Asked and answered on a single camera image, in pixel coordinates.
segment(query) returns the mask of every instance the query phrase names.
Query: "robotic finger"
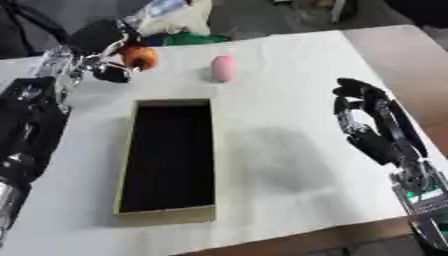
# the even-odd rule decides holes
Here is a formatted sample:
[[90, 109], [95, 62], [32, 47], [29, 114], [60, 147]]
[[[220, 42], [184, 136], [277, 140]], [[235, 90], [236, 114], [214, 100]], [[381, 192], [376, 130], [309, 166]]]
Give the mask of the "robotic finger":
[[[338, 83], [333, 91], [335, 115], [347, 140], [378, 164], [396, 166], [389, 174], [392, 189], [412, 229], [426, 245], [448, 252], [448, 182], [427, 159], [426, 147], [405, 111], [373, 85], [355, 79]], [[355, 121], [355, 109], [370, 115], [377, 131]]]

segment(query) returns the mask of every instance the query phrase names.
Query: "floor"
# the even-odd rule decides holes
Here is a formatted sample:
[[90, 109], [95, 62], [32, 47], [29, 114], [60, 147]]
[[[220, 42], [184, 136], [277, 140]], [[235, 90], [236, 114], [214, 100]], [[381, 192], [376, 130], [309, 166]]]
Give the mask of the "floor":
[[[105, 17], [120, 17], [133, 13], [148, 0], [19, 0], [33, 6], [69, 32]], [[232, 36], [235, 40], [263, 37], [271, 34], [303, 33], [332, 29], [353, 29], [408, 24], [409, 20], [389, 9], [383, 0], [359, 0], [356, 18], [338, 25], [307, 22], [299, 10], [300, 1], [293, 5], [274, 6], [270, 0], [214, 0], [210, 26], [214, 34]], [[429, 29], [428, 33], [448, 49], [448, 32]], [[29, 38], [40, 49], [54, 42], [44, 33], [30, 28]], [[335, 249], [311, 254], [314, 256], [389, 256], [423, 255], [412, 237], [398, 238], [373, 244], [359, 245], [348, 250]]]

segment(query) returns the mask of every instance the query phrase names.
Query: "table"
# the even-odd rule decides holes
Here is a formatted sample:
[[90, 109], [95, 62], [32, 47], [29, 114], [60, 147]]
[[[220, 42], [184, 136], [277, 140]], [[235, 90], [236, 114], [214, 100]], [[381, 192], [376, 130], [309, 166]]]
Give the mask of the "table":
[[[448, 155], [448, 55], [412, 25], [343, 31], [370, 67]], [[406, 218], [348, 225], [191, 255], [272, 255], [305, 253], [411, 234]]]
[[[338, 223], [345, 225], [366, 219], [402, 216], [403, 210], [390, 191], [386, 175], [377, 172], [376, 164], [367, 161], [346, 144], [331, 115], [333, 98], [330, 91], [335, 86], [334, 79], [341, 73], [381, 84], [344, 41], [342, 34], [325, 32], [257, 40], [263, 43], [252, 45], [254, 41], [244, 41], [200, 48], [160, 49], [161, 60], [170, 61], [162, 61], [156, 69], [149, 71], [152, 73], [136, 75], [130, 88], [87, 79], [73, 96], [76, 107], [48, 174], [35, 184], [2, 253], [20, 256], [79, 255], [94, 251], [95, 255], [108, 256], [165, 255], [293, 235]], [[210, 85], [204, 76], [207, 74], [204, 68], [217, 54], [237, 56], [241, 73], [236, 81], [227, 85]], [[280, 68], [281, 61], [291, 65]], [[30, 60], [9, 62], [12, 63], [2, 63], [5, 80], [6, 77], [20, 76], [19, 69], [26, 67], [24, 63]], [[320, 72], [322, 69], [325, 75], [316, 75], [316, 70]], [[185, 97], [215, 99], [218, 221], [151, 228], [117, 226], [110, 214], [119, 165], [117, 156], [123, 142], [123, 119], [130, 113], [132, 100]], [[278, 105], [282, 106], [280, 110], [276, 108]], [[316, 128], [304, 125], [307, 123], [314, 124]], [[319, 136], [310, 138], [307, 136], [310, 133]], [[266, 144], [260, 146], [260, 140]], [[247, 149], [248, 145], [256, 147]], [[313, 178], [313, 175], [306, 178], [309, 172], [299, 175], [296, 169], [272, 165], [276, 162], [269, 161], [269, 154], [260, 158], [266, 149], [283, 159], [286, 167], [293, 164], [297, 170], [339, 170], [338, 175], [332, 178], [325, 176], [328, 173], [322, 173], [324, 179]], [[437, 164], [446, 165], [434, 146], [429, 145], [429, 149], [435, 155]], [[324, 155], [324, 162], [315, 161], [319, 154]], [[349, 161], [343, 157], [347, 154], [353, 155]], [[305, 157], [297, 162], [294, 160], [297, 155]], [[243, 161], [251, 159], [247, 156], [255, 157], [256, 161]], [[282, 175], [260, 168], [263, 167], [260, 163], [271, 166]], [[334, 166], [329, 168], [322, 163]], [[358, 172], [352, 165], [362, 166], [365, 170]], [[260, 174], [261, 177], [239, 173], [248, 168], [261, 169], [264, 173]], [[252, 178], [255, 178], [255, 183], [247, 183]], [[332, 179], [340, 183], [333, 184]], [[365, 179], [375, 184], [371, 187], [374, 194], [365, 191], [362, 184], [355, 184], [357, 193], [350, 192], [354, 184], [350, 180]], [[297, 182], [305, 187], [298, 191], [299, 194], [296, 191]], [[313, 200], [316, 193], [307, 193], [307, 190], [314, 189], [313, 186], [320, 191], [319, 200]], [[341, 209], [335, 203], [339, 202], [337, 195], [340, 193], [344, 195], [344, 200], [348, 200], [346, 203], [351, 210], [347, 211], [347, 207]], [[370, 200], [360, 200], [369, 196]], [[299, 200], [303, 208], [298, 208], [294, 200]], [[372, 201], [377, 201], [380, 207], [373, 207]], [[323, 208], [314, 211], [308, 206]], [[319, 212], [323, 213], [322, 216], [331, 217], [314, 216]], [[398, 218], [255, 242], [241, 245], [240, 248], [255, 246], [276, 253], [291, 251], [293, 247], [288, 245], [295, 245], [311, 250], [407, 232], [403, 219]], [[305, 248], [300, 241], [305, 241], [308, 246]]]

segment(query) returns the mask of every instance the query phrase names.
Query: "robotic hand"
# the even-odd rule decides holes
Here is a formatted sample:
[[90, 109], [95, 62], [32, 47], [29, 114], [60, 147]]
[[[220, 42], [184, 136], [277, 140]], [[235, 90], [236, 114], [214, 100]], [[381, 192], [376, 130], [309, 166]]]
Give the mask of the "robotic hand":
[[[65, 99], [91, 71], [101, 80], [128, 82], [132, 70], [155, 63], [152, 49], [126, 23], [88, 25], [47, 51], [34, 74], [14, 80], [0, 94], [0, 245], [45, 171], [70, 115]], [[124, 65], [106, 59], [123, 55]]]
[[[395, 165], [397, 170], [389, 174], [392, 189], [412, 229], [426, 246], [448, 251], [448, 183], [427, 160], [425, 145], [406, 113], [377, 87], [354, 79], [338, 83], [334, 111], [347, 140], [378, 164]], [[377, 131], [356, 122], [352, 110], [371, 116]]]

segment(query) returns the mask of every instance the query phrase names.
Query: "wire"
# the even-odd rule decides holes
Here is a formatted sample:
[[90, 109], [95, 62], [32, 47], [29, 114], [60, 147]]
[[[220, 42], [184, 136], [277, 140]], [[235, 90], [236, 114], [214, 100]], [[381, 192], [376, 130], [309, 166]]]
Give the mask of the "wire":
[[22, 44], [25, 47], [25, 49], [28, 53], [28, 56], [33, 56], [35, 53], [35, 50], [34, 50], [33, 46], [31, 45], [31, 43], [28, 41], [25, 29], [23, 28], [23, 25], [20, 23], [20, 21], [17, 19], [16, 15], [14, 13], [14, 10], [10, 5], [10, 2], [8, 2], [6, 0], [0, 0], [0, 6], [3, 7], [8, 18], [16, 26], [16, 28], [19, 32], [20, 40], [22, 41]]

